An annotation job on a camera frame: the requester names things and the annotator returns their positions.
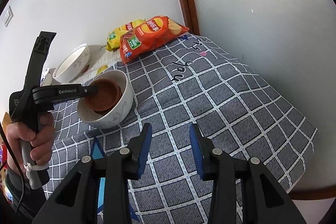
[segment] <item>black cable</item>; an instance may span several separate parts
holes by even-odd
[[[10,154],[11,157],[12,157],[12,159],[14,160],[15,166],[16,166],[16,168],[19,170],[19,173],[20,173],[20,176],[21,176],[21,182],[22,182],[22,194],[21,194],[21,198],[20,198],[20,200],[19,200],[19,203],[18,203],[18,205],[17,205],[17,207],[16,207],[16,209],[15,209],[15,213],[17,214],[18,211],[19,211],[19,208],[20,208],[20,206],[21,206],[21,204],[22,204],[23,196],[24,196],[24,193],[25,193],[25,177],[23,176],[21,167],[20,167],[19,163],[17,162],[17,159],[16,159],[16,157],[15,157],[15,155],[14,155],[13,150],[11,149],[11,146],[10,146],[9,143],[8,143],[8,140],[7,140],[7,138],[6,138],[6,135],[5,135],[4,131],[3,131],[3,128],[2,128],[2,126],[1,126],[1,124],[0,124],[0,135],[1,135],[1,138],[2,138],[2,140],[4,141],[4,143],[5,143],[5,145],[6,145],[7,151],[9,152],[9,154]]]
[[[5,160],[5,162],[4,162],[4,163],[1,165],[1,167],[0,167],[0,172],[1,172],[2,168],[5,167],[6,163],[7,163],[7,161]]]

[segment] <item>clay saucer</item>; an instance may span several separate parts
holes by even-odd
[[[98,93],[86,96],[85,104],[98,114],[107,114],[122,96],[121,88],[112,80],[99,79],[90,85],[98,86]]]

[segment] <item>tablecloth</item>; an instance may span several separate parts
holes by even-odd
[[[147,165],[141,180],[128,183],[133,223],[207,223],[212,181],[203,182],[196,173],[191,122],[231,156],[258,157],[285,190],[313,155],[317,129],[249,66],[206,37],[188,33],[111,69],[124,71],[131,81],[132,109],[118,126],[97,129],[78,118],[77,100],[55,106],[47,197],[94,143],[108,156],[137,136],[145,122],[153,128]],[[239,180],[236,192],[241,223]],[[99,212],[98,222],[103,217]]]

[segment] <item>hand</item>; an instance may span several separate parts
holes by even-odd
[[[52,114],[47,112],[41,116],[40,123],[44,127],[39,134],[35,134],[34,131],[32,131],[22,122],[9,124],[6,130],[8,143],[13,150],[13,153],[21,167],[24,176],[26,176],[26,169],[23,166],[20,139],[30,142],[34,147],[34,149],[32,149],[30,152],[30,157],[32,160],[36,161],[37,165],[44,165],[48,163],[53,153],[51,148],[54,144],[55,128],[53,126],[54,118]],[[17,169],[9,152],[7,152],[7,164],[14,172],[20,175],[19,170]]]

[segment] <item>green label on chip bag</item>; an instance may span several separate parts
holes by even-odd
[[[116,38],[117,36],[116,36],[116,33],[115,32],[112,32],[112,33],[110,33],[109,34],[109,40],[112,40],[112,39],[114,39],[114,38]]]
[[[128,39],[127,42],[132,50],[136,49],[137,47],[140,47],[141,45],[141,42],[136,36],[133,36],[131,39]]]

